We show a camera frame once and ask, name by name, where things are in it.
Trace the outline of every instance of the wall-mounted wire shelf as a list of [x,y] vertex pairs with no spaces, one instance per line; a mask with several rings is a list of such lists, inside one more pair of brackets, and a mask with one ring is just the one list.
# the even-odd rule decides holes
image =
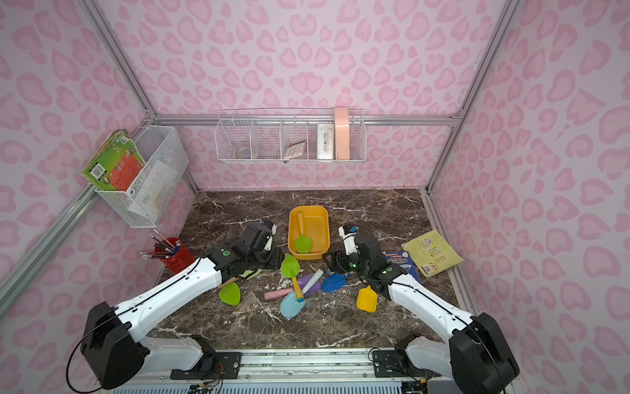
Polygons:
[[[265,119],[253,115],[266,113]],[[318,162],[363,163],[367,131],[363,110],[348,110],[350,118],[350,159],[318,159],[318,123],[335,124],[334,108],[260,108],[217,112],[215,128],[217,157],[229,163],[253,162]],[[306,142],[302,156],[284,159],[287,148]]]
[[147,163],[126,192],[97,190],[132,228],[156,227],[175,187],[181,179],[188,157],[174,127],[149,126],[135,142]]

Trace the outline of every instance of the yellow book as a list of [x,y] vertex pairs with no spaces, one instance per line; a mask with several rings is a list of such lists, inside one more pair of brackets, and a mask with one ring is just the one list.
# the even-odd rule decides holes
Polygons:
[[409,252],[414,264],[425,277],[431,277],[464,261],[437,230],[403,243],[402,247]]

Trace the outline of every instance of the dark brown marble surface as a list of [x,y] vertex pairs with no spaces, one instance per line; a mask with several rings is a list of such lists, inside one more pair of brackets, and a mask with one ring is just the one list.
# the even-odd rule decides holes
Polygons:
[[[289,212],[301,205],[321,205],[328,210],[331,249],[340,244],[337,229],[354,222],[369,229],[387,252],[431,230],[418,190],[326,190],[301,192],[207,192],[200,194],[181,233],[182,242],[197,255],[219,240],[240,236],[246,223],[262,218],[277,225],[274,246],[287,252]],[[301,262],[306,275],[326,271],[323,260]],[[168,278],[165,272],[163,279]],[[429,279],[429,290],[457,305],[446,272]],[[218,291],[208,291],[165,319],[150,334],[177,338],[200,334],[217,349],[286,347],[392,346],[414,331],[432,340],[439,337],[406,309],[379,296],[377,311],[356,307],[358,291],[365,287],[353,276],[335,293],[321,291],[307,297],[306,306],[294,319],[280,314],[282,299],[265,301],[265,291],[290,287],[279,271],[263,271],[249,281],[240,280],[241,303],[223,303]]]

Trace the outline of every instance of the pink leopard print wall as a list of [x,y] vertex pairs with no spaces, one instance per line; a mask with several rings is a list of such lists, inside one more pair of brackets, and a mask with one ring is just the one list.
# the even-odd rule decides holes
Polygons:
[[530,0],[434,194],[526,392],[630,391],[630,2]]
[[502,0],[99,2],[161,113],[454,113]]
[[[192,202],[190,187],[181,181],[158,231],[179,234]],[[0,392],[70,392],[66,363],[83,336],[89,310],[102,301],[115,305],[155,284],[161,262],[145,262],[138,254],[154,242],[147,229],[129,228],[99,200],[0,321]],[[72,359],[70,377],[84,391],[96,381],[80,353]]]
[[72,0],[0,5],[0,285],[143,114]]

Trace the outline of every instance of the red pencil cup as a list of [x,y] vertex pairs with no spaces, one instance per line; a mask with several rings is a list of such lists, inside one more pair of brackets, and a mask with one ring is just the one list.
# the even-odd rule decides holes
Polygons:
[[[174,274],[179,274],[183,271],[187,266],[195,261],[195,256],[186,249],[186,246],[182,243],[179,248],[177,248],[176,242],[179,241],[177,238],[168,238],[168,241],[175,245],[176,252],[172,257],[165,258],[164,264],[171,270]],[[155,248],[155,252],[163,252],[164,250]]]

